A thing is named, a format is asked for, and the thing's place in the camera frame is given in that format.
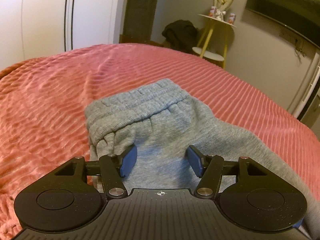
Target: door handle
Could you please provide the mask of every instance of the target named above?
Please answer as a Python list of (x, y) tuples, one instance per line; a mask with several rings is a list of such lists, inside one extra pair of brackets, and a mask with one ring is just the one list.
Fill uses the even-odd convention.
[[(319, 95), (316, 95), (317, 99), (320, 101), (320, 96)], [(318, 109), (320, 108), (320, 102), (318, 104), (317, 107), (315, 107), (315, 109), (313, 110), (313, 112), (317, 111)]]

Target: pink blanket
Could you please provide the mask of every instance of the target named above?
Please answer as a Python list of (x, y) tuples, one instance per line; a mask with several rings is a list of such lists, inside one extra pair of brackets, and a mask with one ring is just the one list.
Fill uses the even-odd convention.
[(255, 133), (320, 200), (320, 142), (251, 85), (199, 57), (148, 45), (98, 45), (0, 72), (0, 239), (21, 227), (16, 195), (76, 155), (89, 158), (84, 108), (94, 99), (169, 78), (216, 117)]

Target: wall-mounted tv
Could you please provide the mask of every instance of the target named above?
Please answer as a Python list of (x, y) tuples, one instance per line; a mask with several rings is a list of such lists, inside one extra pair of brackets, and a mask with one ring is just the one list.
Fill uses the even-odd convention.
[(246, 8), (275, 20), (320, 48), (320, 0), (247, 0)]

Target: small can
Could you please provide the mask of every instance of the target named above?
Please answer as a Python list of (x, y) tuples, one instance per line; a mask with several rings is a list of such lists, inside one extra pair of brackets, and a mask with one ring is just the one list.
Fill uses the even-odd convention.
[(235, 24), (236, 15), (234, 13), (230, 13), (228, 23)]
[(211, 6), (210, 12), (209, 12), (209, 16), (210, 17), (215, 17), (217, 12), (217, 8), (215, 6)]

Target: metal screw head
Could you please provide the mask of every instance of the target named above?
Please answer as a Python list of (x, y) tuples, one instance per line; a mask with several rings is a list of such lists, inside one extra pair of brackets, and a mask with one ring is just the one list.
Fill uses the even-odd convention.
[(113, 196), (120, 196), (124, 193), (124, 190), (119, 187), (114, 187), (111, 190), (109, 190), (109, 194)]
[(198, 194), (201, 196), (209, 196), (213, 193), (212, 189), (207, 187), (201, 187), (197, 190)]

